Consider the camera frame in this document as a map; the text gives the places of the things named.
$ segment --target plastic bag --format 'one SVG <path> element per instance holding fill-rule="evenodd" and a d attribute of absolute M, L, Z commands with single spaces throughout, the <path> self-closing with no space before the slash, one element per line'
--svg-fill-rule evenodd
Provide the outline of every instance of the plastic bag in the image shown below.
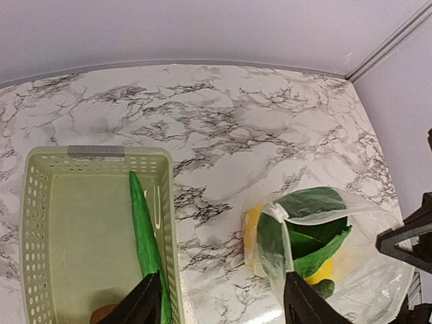
<path fill-rule="evenodd" d="M 353 323 L 387 324 L 396 317 L 414 269 L 375 248 L 379 233 L 403 225 L 394 215 L 359 195 L 329 187 L 299 190 L 261 206 L 255 216 L 246 214 L 245 260 L 256 275 L 269 279 L 280 304 L 287 271 L 297 268 L 307 277 L 331 255 L 335 290 L 327 302 L 337 312 Z M 292 236 L 304 227 L 311 236 L 318 233 L 319 240 L 307 235 L 299 250 L 303 237 L 296 241 Z M 409 249 L 410 242 L 402 247 Z M 310 258 L 317 251 L 318 257 L 306 262 L 306 270 L 299 268 L 299 258 Z"/>

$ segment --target marble countertop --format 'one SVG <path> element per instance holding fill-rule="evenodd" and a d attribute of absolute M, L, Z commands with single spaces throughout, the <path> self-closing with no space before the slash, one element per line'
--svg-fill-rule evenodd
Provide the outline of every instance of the marble countertop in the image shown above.
<path fill-rule="evenodd" d="M 0 313 L 24 323 L 18 215 L 35 146 L 160 146 L 174 160 L 187 323 L 283 323 L 244 265 L 242 209 L 329 185 L 399 214 L 381 148 L 353 85 L 256 67 L 159 65 L 70 74 L 0 90 Z"/>

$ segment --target light green basket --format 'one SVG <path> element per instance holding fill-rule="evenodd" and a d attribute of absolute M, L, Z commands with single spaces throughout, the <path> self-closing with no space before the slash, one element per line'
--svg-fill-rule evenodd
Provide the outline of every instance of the light green basket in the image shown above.
<path fill-rule="evenodd" d="M 171 296 L 182 324 L 168 152 L 122 146 L 39 147 L 27 158 L 20 226 L 21 282 L 29 324 L 88 324 L 142 279 L 129 171 L 144 189 Z"/>

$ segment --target leafy green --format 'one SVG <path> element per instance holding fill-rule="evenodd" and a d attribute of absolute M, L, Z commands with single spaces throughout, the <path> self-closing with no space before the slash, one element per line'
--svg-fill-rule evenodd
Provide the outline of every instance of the leafy green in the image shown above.
<path fill-rule="evenodd" d="M 142 277 L 158 273 L 162 284 L 161 324 L 171 323 L 171 301 L 167 291 L 165 275 L 162 269 L 161 255 L 157 248 L 150 211 L 140 181 L 135 172 L 129 173 L 130 196 L 132 198 L 132 218 L 136 237 L 136 252 L 141 266 Z"/>
<path fill-rule="evenodd" d="M 292 258 L 298 259 L 319 250 L 325 246 L 324 243 L 305 234 L 288 230 L 290 234 Z"/>
<path fill-rule="evenodd" d="M 291 232 L 302 233 L 324 244 L 329 243 L 336 235 L 340 234 L 344 229 L 346 229 L 347 224 L 347 217 L 336 219 L 335 221 L 330 221 L 329 223 L 313 226 L 296 225 L 286 222 L 286 225 Z"/>
<path fill-rule="evenodd" d="M 339 250 L 342 242 L 351 232 L 351 226 L 336 235 L 326 246 L 302 258 L 294 260 L 295 271 L 303 278 L 310 277 Z"/>
<path fill-rule="evenodd" d="M 261 213 L 256 230 L 261 265 L 267 275 L 285 260 L 282 226 L 274 217 Z"/>
<path fill-rule="evenodd" d="M 342 197 L 330 187 L 316 187 L 292 192 L 278 199 L 290 218 L 302 218 L 326 211 L 343 210 Z"/>

